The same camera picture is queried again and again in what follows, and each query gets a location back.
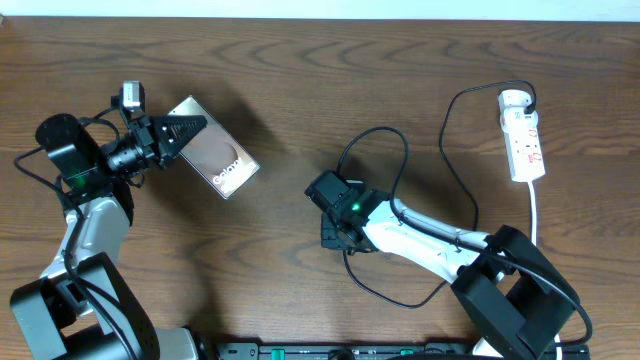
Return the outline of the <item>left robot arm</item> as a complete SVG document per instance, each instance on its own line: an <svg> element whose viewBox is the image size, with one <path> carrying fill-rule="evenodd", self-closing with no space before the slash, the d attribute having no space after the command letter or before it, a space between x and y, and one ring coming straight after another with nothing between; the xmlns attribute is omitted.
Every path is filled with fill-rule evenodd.
<svg viewBox="0 0 640 360"><path fill-rule="evenodd" d="M10 308L36 359L213 359L187 326L155 327L116 268L133 223L131 187L151 166L165 168L207 124L204 117L142 115L100 146L91 119L57 114L36 130L59 169L50 184L67 230L39 279L16 289Z"/></svg>

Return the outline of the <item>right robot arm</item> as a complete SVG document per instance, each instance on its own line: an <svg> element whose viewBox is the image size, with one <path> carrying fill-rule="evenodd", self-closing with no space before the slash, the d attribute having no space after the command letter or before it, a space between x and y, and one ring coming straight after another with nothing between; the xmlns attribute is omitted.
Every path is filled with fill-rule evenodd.
<svg viewBox="0 0 640 360"><path fill-rule="evenodd" d="M323 247L406 258L449 284L484 342L476 356L539 359L585 344L592 322L566 279L520 230L467 230L406 207L392 193L336 179L311 186Z"/></svg>

